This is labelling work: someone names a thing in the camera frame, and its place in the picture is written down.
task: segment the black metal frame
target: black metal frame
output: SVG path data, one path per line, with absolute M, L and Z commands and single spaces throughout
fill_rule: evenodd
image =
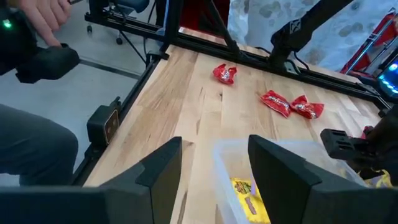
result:
M 380 110 L 391 109 L 391 105 L 384 101 L 380 94 L 376 90 L 373 90 L 370 86 L 359 83 L 347 82 L 339 78 L 331 77 L 329 75 L 310 71 L 303 68 L 299 69 L 300 75 L 289 73 L 285 70 L 274 68 L 267 64 L 267 57 L 239 50 L 236 42 L 231 38 L 230 34 L 226 30 L 226 27 L 221 20 L 221 16 L 218 13 L 212 0 L 206 0 L 206 3 L 208 5 L 211 15 L 213 16 L 214 21 L 218 25 L 220 33 L 223 35 L 227 43 L 227 46 L 180 33 L 178 30 L 180 28 L 180 16 L 182 13 L 183 1 L 184 0 L 170 0 L 165 35 L 159 35 L 156 33 L 161 28 L 159 26 L 129 18 L 124 20 L 124 18 L 119 15 L 94 16 L 93 14 L 88 12 L 85 16 L 85 19 L 88 22 L 117 30 L 122 30 L 136 35 L 141 35 L 149 39 L 162 41 L 164 45 L 160 50 L 161 52 L 165 52 L 169 45 L 176 45 L 185 49 L 194 50 L 203 54 L 208 54 L 231 62 L 246 65 L 248 67 L 260 69 L 265 72 L 270 72 L 304 83 L 326 88 L 328 90 L 371 101 Z M 127 115 L 127 112 L 130 110 L 138 94 L 141 92 L 142 88 L 146 84 L 146 81 L 151 76 L 152 72 L 159 62 L 160 58 L 152 59 L 141 79 L 136 83 L 129 96 L 124 101 L 123 109 L 121 112 L 122 120 Z M 84 183 L 104 150 L 105 149 L 93 149 L 93 147 L 89 147 L 86 152 L 86 164 L 82 164 L 81 168 L 77 170 L 74 184 L 82 185 Z

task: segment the gray floor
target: gray floor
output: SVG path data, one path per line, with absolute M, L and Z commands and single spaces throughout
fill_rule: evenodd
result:
M 86 2 L 73 6 L 67 24 L 56 33 L 57 38 L 69 44 L 81 58 L 140 75 L 144 63 L 128 44 L 117 45 L 117 31 L 93 25 L 93 35 L 86 33 L 84 14 Z M 150 6 L 136 16 L 146 21 Z M 128 35 L 143 52 L 142 37 Z M 148 42 L 148 50 L 158 49 L 155 42 Z M 11 71 L 0 77 L 0 103 L 54 120 L 70 129 L 79 140 L 77 167 L 89 146 L 86 122 L 99 105 L 108 105 L 115 97 L 123 99 L 137 82 L 136 79 L 105 72 L 97 68 L 79 65 L 63 78 L 55 81 L 41 80 L 34 85 L 19 83 Z M 18 178 L 0 174 L 0 185 L 17 185 Z

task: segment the red candy wrapper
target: red candy wrapper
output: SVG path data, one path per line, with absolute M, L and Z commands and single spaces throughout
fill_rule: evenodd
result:
M 226 69 L 226 64 L 222 64 L 213 70 L 213 75 L 220 82 L 225 83 L 227 85 L 232 85 L 234 83 L 234 76 L 236 75 L 236 72 L 237 72 L 236 67 Z
M 264 96 L 261 96 L 260 99 L 265 105 L 267 105 L 274 111 L 279 112 L 285 118 L 288 118 L 292 112 L 287 100 L 283 96 L 278 95 L 273 90 L 269 90 L 268 93 Z
M 304 95 L 295 99 L 291 106 L 294 111 L 308 119 L 319 118 L 325 107 L 323 103 L 309 103 Z

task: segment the wooden table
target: wooden table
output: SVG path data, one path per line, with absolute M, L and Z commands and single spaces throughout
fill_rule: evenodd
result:
M 379 121 L 378 109 L 368 101 L 175 46 L 167 52 L 169 60 L 161 61 L 149 78 L 86 186 L 106 182 L 173 136 L 182 136 L 182 176 L 171 223 L 217 222 L 212 149 L 218 139 L 246 139 L 258 134 L 268 139 L 319 142 L 325 128 L 359 136 L 365 125 Z M 212 77 L 212 70 L 222 63 L 238 68 L 233 86 Z M 315 120 L 298 114 L 285 119 L 259 101 L 257 94 L 268 90 L 289 101 L 305 94 L 311 102 L 324 103 L 325 110 Z

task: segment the gray pants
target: gray pants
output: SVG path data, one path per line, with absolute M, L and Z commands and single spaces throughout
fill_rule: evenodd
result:
M 68 129 L 0 105 L 0 173 L 20 175 L 21 185 L 67 185 L 77 150 Z

